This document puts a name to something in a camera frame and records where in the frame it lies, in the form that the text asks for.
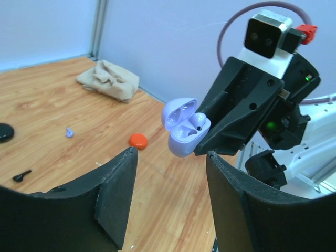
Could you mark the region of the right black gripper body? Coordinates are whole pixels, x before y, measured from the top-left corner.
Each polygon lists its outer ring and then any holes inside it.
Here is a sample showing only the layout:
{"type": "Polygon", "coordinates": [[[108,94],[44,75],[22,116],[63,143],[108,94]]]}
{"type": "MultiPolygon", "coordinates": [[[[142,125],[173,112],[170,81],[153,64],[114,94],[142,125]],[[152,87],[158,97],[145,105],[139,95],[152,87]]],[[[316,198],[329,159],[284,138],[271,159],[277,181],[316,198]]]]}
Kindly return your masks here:
{"type": "Polygon", "coordinates": [[[268,114],[258,131],[273,150],[288,150],[300,145],[311,116],[301,114],[299,104],[320,84],[316,68],[301,54],[295,54],[282,80],[289,92],[268,114]]]}

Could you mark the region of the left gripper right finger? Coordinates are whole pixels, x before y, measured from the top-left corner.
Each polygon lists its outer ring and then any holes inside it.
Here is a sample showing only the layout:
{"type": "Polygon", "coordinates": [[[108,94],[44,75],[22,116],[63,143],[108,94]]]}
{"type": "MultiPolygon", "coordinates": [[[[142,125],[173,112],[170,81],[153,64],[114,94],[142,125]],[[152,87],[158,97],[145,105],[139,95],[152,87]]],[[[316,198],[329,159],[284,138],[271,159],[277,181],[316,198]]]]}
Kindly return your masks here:
{"type": "Polygon", "coordinates": [[[208,152],[206,174],[220,251],[335,251],[335,194],[291,195],[208,152]]]}

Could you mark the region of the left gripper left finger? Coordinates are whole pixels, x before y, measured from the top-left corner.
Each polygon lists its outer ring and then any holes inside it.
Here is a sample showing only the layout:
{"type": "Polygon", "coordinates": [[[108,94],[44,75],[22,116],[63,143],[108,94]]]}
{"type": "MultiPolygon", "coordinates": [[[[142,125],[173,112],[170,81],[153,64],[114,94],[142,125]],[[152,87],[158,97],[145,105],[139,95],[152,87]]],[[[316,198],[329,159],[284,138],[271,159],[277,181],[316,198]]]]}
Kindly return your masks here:
{"type": "Polygon", "coordinates": [[[46,193],[1,187],[1,251],[120,251],[137,164],[127,148],[46,193]]]}

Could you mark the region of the purple earbud charging case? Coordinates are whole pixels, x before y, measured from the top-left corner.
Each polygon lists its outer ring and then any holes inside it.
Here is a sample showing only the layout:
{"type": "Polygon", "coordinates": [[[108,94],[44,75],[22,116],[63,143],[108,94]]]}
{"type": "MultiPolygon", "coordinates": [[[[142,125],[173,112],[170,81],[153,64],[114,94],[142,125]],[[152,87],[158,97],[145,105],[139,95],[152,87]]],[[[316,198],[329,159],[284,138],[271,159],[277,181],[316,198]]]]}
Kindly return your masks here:
{"type": "Polygon", "coordinates": [[[196,109],[196,99],[178,98],[169,101],[162,110],[162,124],[170,132],[168,146],[175,156],[183,158],[193,153],[210,129],[211,121],[208,117],[202,130],[197,131],[192,126],[189,118],[196,113],[196,109]]]}

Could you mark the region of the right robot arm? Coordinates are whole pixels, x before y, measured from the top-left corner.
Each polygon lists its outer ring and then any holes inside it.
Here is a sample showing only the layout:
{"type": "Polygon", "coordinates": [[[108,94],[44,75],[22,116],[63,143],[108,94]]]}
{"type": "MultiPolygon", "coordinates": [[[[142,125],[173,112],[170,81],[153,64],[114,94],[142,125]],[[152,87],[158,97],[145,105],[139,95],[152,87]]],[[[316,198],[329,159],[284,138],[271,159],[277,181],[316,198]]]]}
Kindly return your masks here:
{"type": "Polygon", "coordinates": [[[228,58],[198,108],[211,127],[194,154],[247,152],[259,132],[267,146],[250,155],[249,172],[293,195],[316,199],[331,194],[320,183],[335,171],[335,102],[306,100],[320,81],[300,54],[283,77],[228,58]]]}

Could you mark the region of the orange earbud charging case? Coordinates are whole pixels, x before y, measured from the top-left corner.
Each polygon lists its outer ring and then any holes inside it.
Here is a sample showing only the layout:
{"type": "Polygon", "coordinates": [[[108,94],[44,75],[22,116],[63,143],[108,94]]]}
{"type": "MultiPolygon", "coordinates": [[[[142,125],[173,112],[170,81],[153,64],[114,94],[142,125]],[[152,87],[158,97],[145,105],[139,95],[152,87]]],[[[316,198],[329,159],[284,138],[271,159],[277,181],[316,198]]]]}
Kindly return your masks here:
{"type": "Polygon", "coordinates": [[[129,145],[136,147],[138,150],[144,150],[148,145],[148,139],[143,134],[135,133],[130,136],[129,145]]]}

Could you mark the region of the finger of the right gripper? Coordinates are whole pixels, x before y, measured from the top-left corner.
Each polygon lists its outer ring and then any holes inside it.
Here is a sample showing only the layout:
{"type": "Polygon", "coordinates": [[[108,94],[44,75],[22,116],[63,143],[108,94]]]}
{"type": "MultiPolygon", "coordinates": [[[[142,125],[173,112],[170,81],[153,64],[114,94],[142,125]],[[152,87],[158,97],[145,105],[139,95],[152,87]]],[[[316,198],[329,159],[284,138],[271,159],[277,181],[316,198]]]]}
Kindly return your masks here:
{"type": "Polygon", "coordinates": [[[207,135],[196,146],[195,155],[204,155],[209,151],[214,151],[222,155],[235,155],[260,127],[263,119],[269,113],[269,109],[274,105],[278,93],[282,90],[284,83],[278,81],[278,92],[274,100],[269,101],[258,111],[235,122],[227,124],[221,120],[220,124],[210,127],[207,135]]]}
{"type": "Polygon", "coordinates": [[[235,122],[274,100],[278,78],[235,57],[229,57],[197,109],[211,127],[235,122]]]}

